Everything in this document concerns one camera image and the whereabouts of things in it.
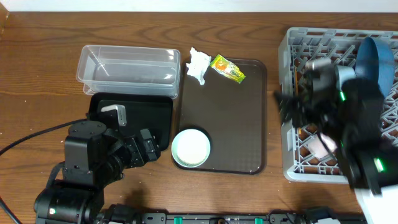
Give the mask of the dark blue plate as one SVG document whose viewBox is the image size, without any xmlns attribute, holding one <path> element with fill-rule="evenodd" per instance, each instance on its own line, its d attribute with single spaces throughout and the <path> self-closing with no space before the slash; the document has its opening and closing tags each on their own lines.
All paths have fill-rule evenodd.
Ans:
<svg viewBox="0 0 398 224">
<path fill-rule="evenodd" d="M 355 72 L 358 77 L 376 82 L 386 98 L 395 77 L 394 55 L 388 43 L 373 37 L 365 38 L 358 49 Z"/>
</svg>

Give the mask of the white tissue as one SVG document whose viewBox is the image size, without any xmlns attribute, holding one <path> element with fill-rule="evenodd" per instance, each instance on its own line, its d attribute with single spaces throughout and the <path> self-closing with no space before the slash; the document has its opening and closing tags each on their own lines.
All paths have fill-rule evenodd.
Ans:
<svg viewBox="0 0 398 224">
<path fill-rule="evenodd" d="M 191 60 L 187 63 L 187 75 L 196 78 L 200 85 L 205 84 L 205 73 L 210 66 L 211 56 L 197 51 L 194 47 L 190 49 Z"/>
</svg>

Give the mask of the light blue bowl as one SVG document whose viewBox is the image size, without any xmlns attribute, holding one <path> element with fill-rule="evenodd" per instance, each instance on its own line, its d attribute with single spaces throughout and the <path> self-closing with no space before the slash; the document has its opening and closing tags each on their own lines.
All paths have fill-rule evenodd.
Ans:
<svg viewBox="0 0 398 224">
<path fill-rule="evenodd" d="M 349 66 L 337 65 L 335 67 L 336 87 L 338 90 L 342 89 L 345 81 L 356 78 L 355 70 Z"/>
</svg>

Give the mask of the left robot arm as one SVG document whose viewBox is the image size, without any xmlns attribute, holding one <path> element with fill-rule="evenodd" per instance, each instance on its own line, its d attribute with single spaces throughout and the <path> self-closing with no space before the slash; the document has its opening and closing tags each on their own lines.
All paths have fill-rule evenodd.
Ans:
<svg viewBox="0 0 398 224">
<path fill-rule="evenodd" d="M 142 223 L 126 205 L 102 211 L 104 188 L 124 178 L 124 170 L 156 161 L 161 154 L 154 135 L 123 136 L 104 123 L 79 119 L 66 123 L 65 160 L 51 171 L 34 203 L 36 223 Z"/>
</svg>

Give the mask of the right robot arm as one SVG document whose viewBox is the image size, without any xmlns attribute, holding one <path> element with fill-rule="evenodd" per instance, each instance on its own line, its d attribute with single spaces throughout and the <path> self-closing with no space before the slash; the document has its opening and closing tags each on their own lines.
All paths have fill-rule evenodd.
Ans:
<svg viewBox="0 0 398 224">
<path fill-rule="evenodd" d="M 348 179 L 368 223 L 397 223 L 397 147 L 382 137 L 380 118 L 384 95 L 377 82 L 352 78 L 340 82 L 336 68 L 307 70 L 307 91 L 274 98 L 282 123 L 295 128 L 317 127 L 331 138 L 332 154 Z"/>
</svg>

